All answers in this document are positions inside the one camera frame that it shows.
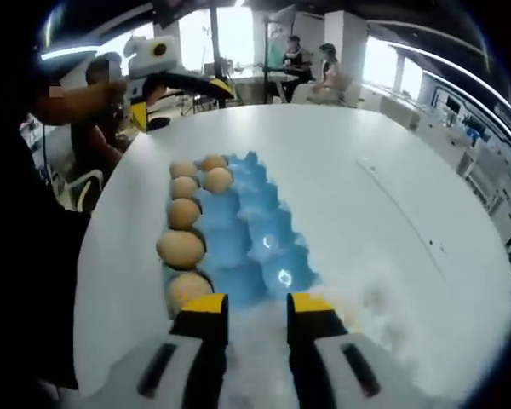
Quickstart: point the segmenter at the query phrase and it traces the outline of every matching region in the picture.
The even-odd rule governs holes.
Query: bright window
[[[220,7],[218,30],[220,55],[233,64],[247,66],[254,62],[254,23],[252,11],[246,7]],[[180,20],[182,65],[187,70],[201,71],[214,61],[208,9],[191,13]]]
[[[421,87],[422,69],[408,58],[405,58],[405,67],[401,78],[401,92],[408,92],[411,99],[416,101]]]
[[[125,44],[129,41],[131,37],[145,37],[145,38],[153,38],[153,23],[147,23],[144,26],[140,26],[135,28],[134,30],[130,30],[120,36],[117,36],[110,41],[105,42],[101,45],[96,55],[103,55],[105,53],[118,53],[121,55],[123,59],[121,61],[121,71],[123,75],[127,75],[129,73],[129,60],[134,56],[131,55],[129,58],[123,56],[123,49]]]
[[[397,68],[398,53],[374,37],[367,39],[363,80],[367,83],[392,88]]]

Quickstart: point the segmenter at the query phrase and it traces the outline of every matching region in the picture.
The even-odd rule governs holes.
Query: blue egg carton
[[[202,214],[193,228],[206,245],[197,270],[210,279],[215,292],[228,294],[234,308],[269,298],[285,300],[287,293],[317,284],[320,278],[310,268],[307,244],[293,230],[290,209],[267,179],[265,165],[253,152],[225,158],[233,184],[221,194],[202,188],[194,194]],[[200,170],[195,176],[199,186],[205,173]],[[164,274],[170,279],[178,272],[164,266]]]

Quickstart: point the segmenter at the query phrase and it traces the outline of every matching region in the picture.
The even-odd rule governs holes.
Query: ceiling
[[[156,10],[161,12],[162,22],[170,23],[194,9],[206,7],[209,0],[156,0],[154,3],[160,6]],[[235,0],[215,0],[215,3],[218,7],[231,6]],[[299,2],[246,0],[244,5],[256,10],[274,11],[292,3]],[[482,78],[506,98],[511,98],[511,75],[507,75],[511,72],[511,1],[502,0],[500,8],[489,8],[482,4],[484,2],[478,1],[461,3],[465,7],[460,6],[457,0],[312,0],[300,2],[299,7],[302,11],[313,14],[345,9],[369,21],[400,22],[402,26],[372,22],[370,33],[381,39],[407,43],[451,60]],[[137,7],[145,11],[106,32],[99,32],[98,27]],[[65,0],[57,15],[58,24],[53,25],[52,31],[51,48],[54,49],[60,48],[62,44],[80,42],[83,45],[99,45],[156,18],[147,0]],[[413,25],[429,27],[432,32]],[[495,58],[489,58],[485,51],[492,51]],[[421,58],[415,53],[402,52],[423,68],[437,71],[468,92],[483,94],[479,85],[456,70],[434,60]],[[83,57],[78,55],[71,59],[61,59],[60,63],[52,66],[53,74],[64,75],[80,58]]]

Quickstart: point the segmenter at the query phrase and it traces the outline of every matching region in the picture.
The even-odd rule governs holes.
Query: brown egg
[[[198,184],[191,177],[180,176],[170,183],[170,197],[172,199],[189,199],[197,189]]]
[[[201,169],[205,172],[213,170],[214,168],[225,168],[227,166],[227,161],[220,155],[209,155],[207,156],[203,163],[201,164]]]
[[[214,168],[204,177],[204,188],[211,193],[223,193],[233,183],[233,175],[224,168]]]
[[[177,230],[186,230],[197,221],[199,216],[201,216],[201,210],[195,202],[179,198],[173,200],[169,207],[169,226]]]
[[[170,166],[170,176],[173,179],[180,176],[194,177],[197,173],[197,166],[192,162],[177,162]]]
[[[188,271],[170,281],[169,305],[176,315],[191,300],[212,293],[212,285],[203,276]]]
[[[157,253],[173,268],[195,268],[204,256],[204,244],[191,232],[167,232],[157,242]]]

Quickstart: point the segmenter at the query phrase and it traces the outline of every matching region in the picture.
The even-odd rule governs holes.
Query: person
[[[42,0],[20,13],[0,3],[19,33],[0,38],[0,407],[53,407],[38,379],[77,387],[73,308],[90,220],[57,203],[20,124],[29,112],[45,124],[82,121],[125,92],[123,83],[62,91],[37,75],[38,34],[55,5]]]
[[[322,80],[313,86],[313,92],[318,93],[322,89],[333,89],[339,92],[346,91],[351,80],[343,72],[341,64],[337,60],[335,45],[325,43],[320,45],[319,49],[324,57]]]
[[[87,85],[109,84],[111,78],[121,77],[121,57],[107,53],[94,58],[87,66]],[[79,175],[100,170],[105,182],[123,157],[127,146],[116,137],[123,122],[121,104],[111,104],[82,122],[72,124],[72,148]]]
[[[283,84],[285,98],[291,102],[297,86],[313,80],[310,53],[301,46],[301,39],[298,36],[288,37],[283,63],[284,71],[296,77],[296,79]]]

